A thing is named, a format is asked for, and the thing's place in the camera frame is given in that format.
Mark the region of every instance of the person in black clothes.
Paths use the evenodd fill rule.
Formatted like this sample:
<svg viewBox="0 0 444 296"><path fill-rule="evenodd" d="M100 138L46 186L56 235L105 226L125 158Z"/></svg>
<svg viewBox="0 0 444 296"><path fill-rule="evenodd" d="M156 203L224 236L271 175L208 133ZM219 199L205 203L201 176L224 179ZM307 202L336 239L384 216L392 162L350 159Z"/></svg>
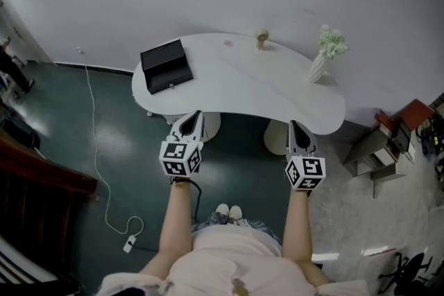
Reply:
<svg viewBox="0 0 444 296"><path fill-rule="evenodd" d="M20 68L12 61L11 57L5 52L9 42L3 45L0 55L0 71L9 74L17 85L24 91L29 92L34 84L34 80L27 80Z"/></svg>

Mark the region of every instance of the white sneaker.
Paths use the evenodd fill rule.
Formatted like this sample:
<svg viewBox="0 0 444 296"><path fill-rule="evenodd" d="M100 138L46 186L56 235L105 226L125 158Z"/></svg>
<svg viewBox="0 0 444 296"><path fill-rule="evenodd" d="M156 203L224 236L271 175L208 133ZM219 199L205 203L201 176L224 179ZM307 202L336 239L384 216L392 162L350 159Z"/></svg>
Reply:
<svg viewBox="0 0 444 296"><path fill-rule="evenodd" d="M230 213L230 208L227 204L220 204L217 207L216 212L220 213L221 215L228 216L228 214Z"/></svg>
<svg viewBox="0 0 444 296"><path fill-rule="evenodd" d="M239 206L231 206L230 213L228 214L229 220L240 220L242 218L242 210Z"/></svg>

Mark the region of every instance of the white vase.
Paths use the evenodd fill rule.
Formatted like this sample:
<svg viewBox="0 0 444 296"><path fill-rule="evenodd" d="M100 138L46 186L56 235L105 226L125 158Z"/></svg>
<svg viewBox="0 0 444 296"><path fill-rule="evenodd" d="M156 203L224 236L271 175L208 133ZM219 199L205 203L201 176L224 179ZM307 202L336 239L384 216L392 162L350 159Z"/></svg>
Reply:
<svg viewBox="0 0 444 296"><path fill-rule="evenodd" d="M327 67L328 58L319 53L311 64L311 68L308 72L308 81L317 82L327 70Z"/></svg>

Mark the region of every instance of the green floor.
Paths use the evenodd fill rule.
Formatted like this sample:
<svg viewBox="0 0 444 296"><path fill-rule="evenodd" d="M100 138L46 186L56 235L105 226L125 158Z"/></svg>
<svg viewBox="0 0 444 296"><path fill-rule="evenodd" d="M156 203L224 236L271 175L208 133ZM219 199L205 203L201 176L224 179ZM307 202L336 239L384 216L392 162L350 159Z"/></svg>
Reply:
<svg viewBox="0 0 444 296"><path fill-rule="evenodd" d="M25 73L36 83L22 103L14 105L41 136L48 159L97 177L94 171L92 103L85 71L49 64L29 64ZM137 239L142 247L157 247L169 195L169 179L157 160L160 142L170 127L161 116L147 117L131 94L131 77L90 72L96 99L98 167L112 188L109 222L120 230L130 216L144 219ZM223 114L217 136L205 144L196 177L203 190L198 217L204 220L221 202L239 204L244 216L261 219L282 236L289 185L285 162L264 147L268 120ZM108 191L99 184L98 202L80 213L73 251L73 273L83 295L92 295L111 272L137 272L151 252L122 248L128 235L112 231L104 221ZM193 191L196 203L196 190ZM139 230L133 221L130 233Z"/></svg>

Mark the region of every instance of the white table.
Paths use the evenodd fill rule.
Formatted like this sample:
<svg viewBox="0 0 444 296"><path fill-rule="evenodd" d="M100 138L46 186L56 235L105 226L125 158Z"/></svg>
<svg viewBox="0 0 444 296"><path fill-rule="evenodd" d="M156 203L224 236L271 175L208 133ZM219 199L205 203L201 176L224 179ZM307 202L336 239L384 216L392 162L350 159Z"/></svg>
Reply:
<svg viewBox="0 0 444 296"><path fill-rule="evenodd" d="M336 81L324 75L318 84L307 82L311 61L303 55L270 41L258 51L256 39L245 35L179 38L194 79L151 95L139 63L133 96L148 113L249 114L279 121L282 127L296 120L314 134L332 133L343 123L345 101Z"/></svg>

